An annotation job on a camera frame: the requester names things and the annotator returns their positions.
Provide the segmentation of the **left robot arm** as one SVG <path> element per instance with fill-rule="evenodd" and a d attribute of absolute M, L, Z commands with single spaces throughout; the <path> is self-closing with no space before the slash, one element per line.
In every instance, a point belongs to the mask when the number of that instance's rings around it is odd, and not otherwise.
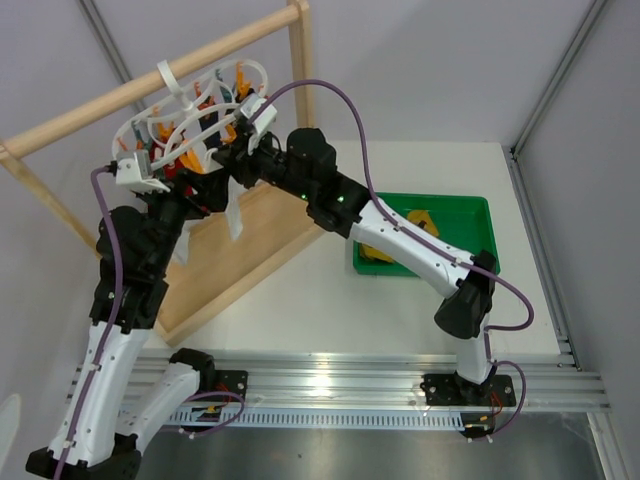
<path fill-rule="evenodd" d="M 225 210 L 228 179 L 224 171 L 181 170 L 168 191 L 142 195 L 143 211 L 101 208 L 100 280 L 79 383 L 56 436 L 29 454 L 28 473 L 46 479 L 133 479 L 147 445 L 173 411 L 190 397 L 214 395 L 213 357 L 182 348 L 134 410 L 119 415 L 132 369 L 168 291 L 165 277 L 182 228 Z"/>

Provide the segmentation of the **white plastic clip hanger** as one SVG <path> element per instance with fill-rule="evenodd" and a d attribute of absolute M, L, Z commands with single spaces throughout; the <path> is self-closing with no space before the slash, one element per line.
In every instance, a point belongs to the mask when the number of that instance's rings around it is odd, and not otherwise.
<path fill-rule="evenodd" d="M 235 139 L 232 113 L 246 97 L 267 97 L 268 74 L 259 62 L 232 59 L 216 63 L 211 69 L 185 85 L 180 84 L 166 61 L 157 64 L 169 94 L 142 110 L 116 131 L 111 153 L 128 152 L 126 142 L 149 153 L 156 169 L 180 161 L 199 173 L 210 169 L 209 140 L 229 143 Z"/>

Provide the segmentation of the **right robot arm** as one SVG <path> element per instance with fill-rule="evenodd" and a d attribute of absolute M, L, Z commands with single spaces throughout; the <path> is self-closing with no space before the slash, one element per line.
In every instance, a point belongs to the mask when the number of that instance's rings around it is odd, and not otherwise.
<path fill-rule="evenodd" d="M 267 133 L 254 141 L 241 135 L 213 159 L 245 188 L 262 180 L 306 201 L 307 215 L 327 232 L 371 246 L 425 280 L 442 297 L 436 325 L 457 343 L 453 383 L 468 403 L 493 389 L 491 366 L 481 338 L 493 306 L 496 259 L 473 255 L 412 224 L 358 181 L 337 168 L 337 153 L 315 128 L 299 128 L 279 146 Z"/>

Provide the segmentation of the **white sock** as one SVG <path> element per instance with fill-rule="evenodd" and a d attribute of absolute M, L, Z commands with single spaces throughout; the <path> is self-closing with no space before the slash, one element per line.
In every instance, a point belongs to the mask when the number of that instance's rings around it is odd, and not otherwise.
<path fill-rule="evenodd" d="M 185 266 L 188 263 L 189 242 L 192 226 L 193 223 L 191 221 L 187 221 L 185 223 L 173 250 L 172 259 L 181 266 Z"/>
<path fill-rule="evenodd" d="M 228 181 L 228 201 L 225 210 L 225 217 L 228 224 L 230 239 L 233 242 L 240 237 L 243 231 L 239 198 L 244 192 L 244 188 L 233 177 L 230 177 Z"/>

